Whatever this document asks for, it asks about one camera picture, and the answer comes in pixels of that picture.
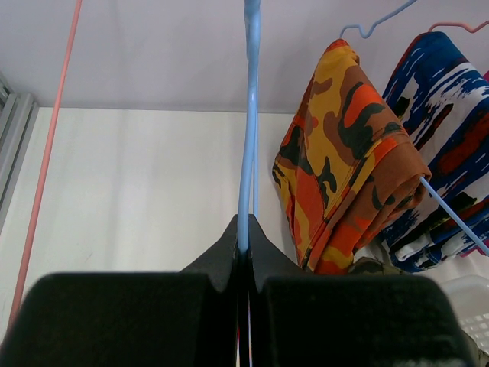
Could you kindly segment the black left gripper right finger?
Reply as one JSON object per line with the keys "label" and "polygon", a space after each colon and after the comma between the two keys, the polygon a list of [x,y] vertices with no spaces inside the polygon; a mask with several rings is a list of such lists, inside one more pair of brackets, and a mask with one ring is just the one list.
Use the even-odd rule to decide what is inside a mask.
{"label": "black left gripper right finger", "polygon": [[473,366],[448,298],[415,275],[317,275],[249,220],[255,366]]}

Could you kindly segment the orange camouflage trousers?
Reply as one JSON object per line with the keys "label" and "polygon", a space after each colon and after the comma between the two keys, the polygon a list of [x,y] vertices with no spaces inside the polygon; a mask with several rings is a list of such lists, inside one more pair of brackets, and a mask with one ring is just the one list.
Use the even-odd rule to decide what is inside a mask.
{"label": "orange camouflage trousers", "polygon": [[416,207],[431,177],[347,41],[326,49],[274,160],[298,265],[345,274],[355,253]]}

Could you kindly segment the left aluminium frame posts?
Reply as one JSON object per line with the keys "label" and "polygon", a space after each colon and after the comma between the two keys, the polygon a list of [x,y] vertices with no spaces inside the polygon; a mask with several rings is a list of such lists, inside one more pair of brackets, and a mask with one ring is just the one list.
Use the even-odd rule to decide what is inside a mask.
{"label": "left aluminium frame posts", "polygon": [[1,74],[1,228],[10,207],[39,105],[31,93],[15,93]]}

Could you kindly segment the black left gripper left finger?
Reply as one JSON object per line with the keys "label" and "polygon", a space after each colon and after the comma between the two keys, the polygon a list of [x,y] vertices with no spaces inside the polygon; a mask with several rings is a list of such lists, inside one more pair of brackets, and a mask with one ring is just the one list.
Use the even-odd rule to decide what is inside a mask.
{"label": "black left gripper left finger", "polygon": [[232,220],[178,272],[55,273],[29,290],[3,366],[233,366],[238,249]]}

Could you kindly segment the white perforated plastic basket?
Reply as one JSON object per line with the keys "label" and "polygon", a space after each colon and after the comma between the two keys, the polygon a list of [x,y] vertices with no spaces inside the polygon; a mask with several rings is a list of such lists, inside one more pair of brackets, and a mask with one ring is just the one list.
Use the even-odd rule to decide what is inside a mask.
{"label": "white perforated plastic basket", "polygon": [[488,279],[469,275],[442,283],[464,332],[488,353]]}

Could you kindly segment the grey yellow camouflage trousers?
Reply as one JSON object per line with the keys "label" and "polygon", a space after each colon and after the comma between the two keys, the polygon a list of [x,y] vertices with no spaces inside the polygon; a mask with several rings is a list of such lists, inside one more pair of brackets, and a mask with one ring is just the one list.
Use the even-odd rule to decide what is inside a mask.
{"label": "grey yellow camouflage trousers", "polygon": [[399,268],[384,264],[373,258],[362,257],[348,268],[349,274],[400,275],[406,274]]}

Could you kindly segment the light blue hanger camo trousers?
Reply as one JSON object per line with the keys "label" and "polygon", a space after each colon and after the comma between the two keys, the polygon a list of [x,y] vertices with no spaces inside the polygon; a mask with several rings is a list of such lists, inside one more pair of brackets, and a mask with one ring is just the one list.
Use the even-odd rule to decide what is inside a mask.
{"label": "light blue hanger camo trousers", "polygon": [[261,44],[261,3],[244,3],[246,56],[248,60],[247,109],[244,152],[238,195],[238,355],[240,366],[251,366],[251,331],[247,262],[250,209],[258,208],[258,65]]}

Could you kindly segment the light blue hanger orange trousers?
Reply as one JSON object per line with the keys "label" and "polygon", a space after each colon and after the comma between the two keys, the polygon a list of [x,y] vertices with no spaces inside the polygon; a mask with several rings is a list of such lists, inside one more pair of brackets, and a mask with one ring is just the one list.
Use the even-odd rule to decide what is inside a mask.
{"label": "light blue hanger orange trousers", "polygon": [[[416,0],[409,0],[404,2],[400,7],[396,8],[392,12],[386,14],[382,18],[379,18],[376,20],[371,26],[368,31],[366,31],[361,24],[348,24],[343,27],[341,32],[339,33],[339,38],[343,38],[344,33],[348,29],[357,29],[360,36],[363,39],[369,38],[372,33],[374,32],[374,29],[384,23],[385,21],[391,19],[392,17],[398,15],[402,11],[404,11],[406,8],[410,7],[416,3]],[[442,21],[442,22],[437,22],[435,23],[429,31],[432,31],[436,27],[459,27],[465,29],[468,33],[474,34],[480,31],[482,28],[488,26],[488,21],[484,21],[483,23],[477,25],[476,27],[472,27],[469,24],[462,23],[462,22],[454,22],[454,21]],[[446,211],[446,213],[449,215],[451,219],[455,221],[455,223],[458,225],[458,227],[475,243],[475,245],[478,246],[478,248],[486,255],[488,256],[488,246],[485,245],[485,243],[470,229],[470,227],[460,218],[460,216],[454,211],[450,205],[447,204],[443,200],[443,198],[440,197],[440,195],[437,194],[437,192],[432,188],[432,186],[426,181],[425,178],[420,179],[421,184],[429,191],[431,194],[432,198]]]}

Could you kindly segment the blue white patterned trousers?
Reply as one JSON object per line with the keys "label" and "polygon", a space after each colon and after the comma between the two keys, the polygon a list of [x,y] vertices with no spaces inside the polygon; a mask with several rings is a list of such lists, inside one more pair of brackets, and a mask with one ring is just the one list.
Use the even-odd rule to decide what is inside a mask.
{"label": "blue white patterned trousers", "polygon": [[[431,170],[432,188],[488,242],[488,82],[440,32],[416,37],[383,94]],[[427,195],[381,233],[393,266],[434,268],[477,245]]]}

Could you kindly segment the pink wire hanger blue trousers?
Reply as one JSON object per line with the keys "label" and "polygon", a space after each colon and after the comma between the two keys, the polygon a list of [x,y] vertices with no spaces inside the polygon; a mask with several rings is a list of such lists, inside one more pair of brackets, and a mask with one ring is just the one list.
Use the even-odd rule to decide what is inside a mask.
{"label": "pink wire hanger blue trousers", "polygon": [[489,21],[484,21],[476,26],[471,26],[466,23],[456,22],[456,21],[442,21],[436,22],[429,29],[428,32],[434,31],[436,28],[461,28],[467,31],[469,34],[475,34],[479,32],[481,29],[487,27],[489,25]]}

